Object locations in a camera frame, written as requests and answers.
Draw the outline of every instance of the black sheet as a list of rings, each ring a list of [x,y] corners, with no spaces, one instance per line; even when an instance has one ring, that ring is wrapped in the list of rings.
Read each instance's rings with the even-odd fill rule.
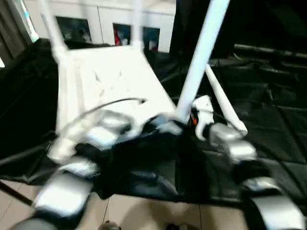
[[[180,56],[155,52],[145,55],[176,103],[189,64]],[[280,187],[305,212],[306,73],[276,71],[253,62],[221,66],[213,70],[248,128],[247,139]],[[0,75],[0,178],[43,184],[55,170],[46,157],[55,137],[58,97],[58,71],[49,42],[38,40]],[[198,92],[204,94],[213,98],[214,110],[220,112],[206,77]],[[98,151],[88,145],[77,149],[89,155]],[[200,204],[240,204],[238,188],[223,154],[194,138],[153,135],[100,156],[102,173],[96,191],[102,198],[118,193]]]

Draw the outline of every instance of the framed picture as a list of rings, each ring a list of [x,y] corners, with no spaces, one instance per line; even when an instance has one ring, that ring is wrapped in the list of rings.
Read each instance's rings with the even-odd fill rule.
[[[113,24],[114,43],[116,46],[130,45],[131,26],[124,24]],[[159,28],[143,27],[143,45],[145,49],[158,51]]]

